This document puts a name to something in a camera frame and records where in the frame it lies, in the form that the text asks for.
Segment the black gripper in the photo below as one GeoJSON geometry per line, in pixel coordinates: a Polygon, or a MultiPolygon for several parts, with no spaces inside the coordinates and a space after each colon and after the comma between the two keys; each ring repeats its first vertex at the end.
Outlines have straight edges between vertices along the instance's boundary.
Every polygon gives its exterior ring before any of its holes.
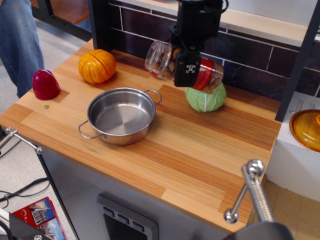
{"type": "Polygon", "coordinates": [[[170,42],[184,51],[177,53],[174,68],[176,87],[193,87],[200,71],[204,42],[216,37],[223,13],[222,0],[180,0],[176,23],[169,29],[170,42]]]}

